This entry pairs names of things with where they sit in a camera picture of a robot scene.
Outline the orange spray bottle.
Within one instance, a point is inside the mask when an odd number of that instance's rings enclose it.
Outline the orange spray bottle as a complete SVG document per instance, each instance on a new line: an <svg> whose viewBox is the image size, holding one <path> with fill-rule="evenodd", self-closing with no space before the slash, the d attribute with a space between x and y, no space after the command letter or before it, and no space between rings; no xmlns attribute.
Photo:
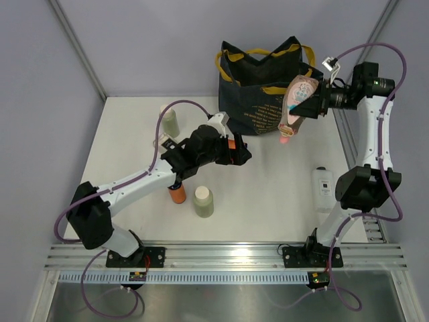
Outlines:
<svg viewBox="0 0 429 322"><path fill-rule="evenodd" d="M227 142L228 142L228 149L230 152L247 149L247 143L243 142L242 140L228 139Z"/></svg>

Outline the peach lotion bottle pink cap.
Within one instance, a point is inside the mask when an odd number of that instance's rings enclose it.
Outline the peach lotion bottle pink cap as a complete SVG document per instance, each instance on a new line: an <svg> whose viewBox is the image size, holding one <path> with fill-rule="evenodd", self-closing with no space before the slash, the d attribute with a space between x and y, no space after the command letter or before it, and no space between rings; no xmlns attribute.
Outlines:
<svg viewBox="0 0 429 322"><path fill-rule="evenodd" d="M319 81L315 78L303 75L296 76L289 84L282 101L282 117L278 125L280 143L288 143L290 138L298 133L305 118L292 115L291 111L314 94L318 84Z"/></svg>

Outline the green bottle front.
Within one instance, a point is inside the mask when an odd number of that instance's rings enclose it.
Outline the green bottle front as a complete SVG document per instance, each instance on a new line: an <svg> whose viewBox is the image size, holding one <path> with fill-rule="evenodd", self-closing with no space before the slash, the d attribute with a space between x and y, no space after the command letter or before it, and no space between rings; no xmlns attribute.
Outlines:
<svg viewBox="0 0 429 322"><path fill-rule="evenodd" d="M194 192L193 205L194 210L199 217L210 217L214 213L214 199L212 191L206 186L198 186Z"/></svg>

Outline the green bottle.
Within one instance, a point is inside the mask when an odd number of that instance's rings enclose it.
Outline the green bottle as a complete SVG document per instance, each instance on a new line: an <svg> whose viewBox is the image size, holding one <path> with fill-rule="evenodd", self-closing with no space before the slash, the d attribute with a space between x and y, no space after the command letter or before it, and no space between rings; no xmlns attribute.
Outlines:
<svg viewBox="0 0 429 322"><path fill-rule="evenodd" d="M176 112L169 108L162 117L162 127L164 132L168 134L171 138L177 138L180 134L180 129L178 125L178 120L176 117Z"/></svg>
<svg viewBox="0 0 429 322"><path fill-rule="evenodd" d="M214 213L214 199L212 191L206 186L198 186L194 192L193 205L194 210L199 217L210 217Z"/></svg>

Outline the navy canvas bag yellow handles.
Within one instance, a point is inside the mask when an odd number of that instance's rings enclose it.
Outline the navy canvas bag yellow handles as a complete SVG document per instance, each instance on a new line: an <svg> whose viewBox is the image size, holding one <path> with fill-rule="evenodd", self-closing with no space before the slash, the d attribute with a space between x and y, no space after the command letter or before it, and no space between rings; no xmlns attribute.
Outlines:
<svg viewBox="0 0 429 322"><path fill-rule="evenodd" d="M271 52L261 48L243 51L224 41L215 64L219 111L229 116L229 129L244 136L278 129L286 89L296 76L323 79L313 49L294 36Z"/></svg>

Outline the frosted white bottle black cap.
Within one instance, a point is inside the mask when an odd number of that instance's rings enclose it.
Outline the frosted white bottle black cap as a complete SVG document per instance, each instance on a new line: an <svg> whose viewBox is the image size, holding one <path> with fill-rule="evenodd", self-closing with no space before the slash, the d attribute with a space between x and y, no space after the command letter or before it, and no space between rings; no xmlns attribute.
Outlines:
<svg viewBox="0 0 429 322"><path fill-rule="evenodd" d="M318 213L330 213L335 206L334 177L330 170L318 167L312 171L314 209Z"/></svg>

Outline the orange bottle blue cap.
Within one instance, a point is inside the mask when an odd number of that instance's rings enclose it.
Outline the orange bottle blue cap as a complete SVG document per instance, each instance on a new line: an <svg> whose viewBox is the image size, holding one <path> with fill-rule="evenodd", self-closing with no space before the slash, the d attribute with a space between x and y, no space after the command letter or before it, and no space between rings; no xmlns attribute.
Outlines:
<svg viewBox="0 0 429 322"><path fill-rule="evenodd" d="M181 182L169 186L168 192L175 204L182 204L186 200L186 191Z"/></svg>

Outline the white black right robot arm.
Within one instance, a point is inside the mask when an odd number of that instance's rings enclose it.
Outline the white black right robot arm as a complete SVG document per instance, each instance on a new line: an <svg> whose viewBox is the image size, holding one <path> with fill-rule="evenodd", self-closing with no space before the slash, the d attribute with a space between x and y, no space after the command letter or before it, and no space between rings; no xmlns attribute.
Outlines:
<svg viewBox="0 0 429 322"><path fill-rule="evenodd" d="M322 81L305 101L292 108L292 115L316 119L329 109L352 109L359 115L360 138L356 163L339 177L336 204L320 227L314 229L302 247L284 246L285 268L340 268L339 244L360 217L379 208L400 185L402 176L393 170L389 153L389 119L395 96L395 82L378 75L379 66L363 62L353 69L350 85L333 86Z"/></svg>

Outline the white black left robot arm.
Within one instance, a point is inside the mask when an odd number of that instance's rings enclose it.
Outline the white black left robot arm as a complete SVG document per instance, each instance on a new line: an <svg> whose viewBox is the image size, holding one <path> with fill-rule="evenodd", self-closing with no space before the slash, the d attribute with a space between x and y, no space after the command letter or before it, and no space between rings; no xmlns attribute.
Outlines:
<svg viewBox="0 0 429 322"><path fill-rule="evenodd" d="M251 157L241 134L235 133L230 140L213 126L201 125L189 138L156 157L147 170L101 186L89 181L80 184L66 218L86 249L107 248L134 268L143 262L143 244L132 231L113 224L115 215L158 189L178 186L202 166L242 166Z"/></svg>

